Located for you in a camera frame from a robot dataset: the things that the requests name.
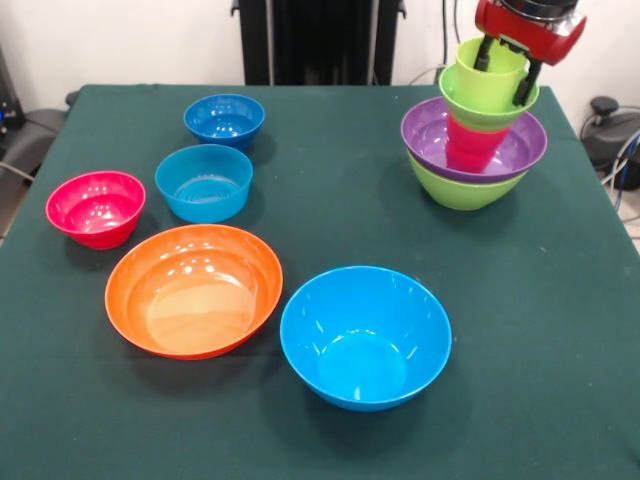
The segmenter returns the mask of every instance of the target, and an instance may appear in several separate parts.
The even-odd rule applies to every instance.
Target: cup
[[[510,128],[497,132],[477,132],[447,115],[447,167],[461,172],[481,173],[496,153]]]
[[[447,102],[450,113],[459,124],[471,130],[478,132],[497,132],[498,130],[509,128],[520,115],[531,109],[538,100],[540,89],[537,85],[534,85],[526,105],[516,107],[512,104],[506,112],[486,113],[464,107],[455,100],[458,93],[455,84],[459,69],[460,67],[456,64],[449,65],[445,68],[442,75],[440,75],[438,85],[440,86],[442,96]]]
[[[486,72],[473,64],[482,37],[461,43],[456,52],[455,97],[465,108],[484,113],[504,113],[513,109],[513,97],[524,74],[527,59],[494,41],[489,49]]]

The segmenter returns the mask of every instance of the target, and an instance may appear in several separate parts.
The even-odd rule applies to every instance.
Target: purple bowl
[[[447,115],[443,97],[425,100],[407,112],[400,131],[414,158],[428,170],[464,183],[496,183],[516,177],[535,165],[547,149],[547,133],[530,113],[514,122],[505,140],[481,173],[467,173],[447,167]]]

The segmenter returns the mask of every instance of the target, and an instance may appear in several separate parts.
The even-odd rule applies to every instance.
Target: orange bowl
[[[226,225],[188,225],[129,251],[109,277],[105,306],[134,345],[199,360],[253,335],[281,293],[282,267],[261,239]]]

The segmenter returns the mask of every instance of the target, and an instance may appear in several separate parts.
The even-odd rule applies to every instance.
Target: table
[[[179,225],[156,165],[195,143],[184,108],[254,96],[267,120],[248,205],[229,224],[283,264],[280,306],[236,351],[155,358],[111,328],[107,277],[144,238]],[[434,87],[87,86],[0,249],[0,478],[636,479],[640,260],[552,92],[535,170],[498,203],[455,212],[424,194],[400,119]],[[69,177],[121,169],[148,201],[105,252],[46,222]],[[278,339],[305,280],[346,264],[419,279],[450,315],[442,375],[403,407],[338,410],[302,384]]]

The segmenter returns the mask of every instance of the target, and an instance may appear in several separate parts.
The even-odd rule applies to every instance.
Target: robotic arm
[[[493,41],[529,59],[529,72],[513,98],[516,106],[526,104],[542,64],[556,65],[576,44],[587,18],[576,12],[578,0],[479,0],[476,27],[484,34],[474,64],[487,71]]]

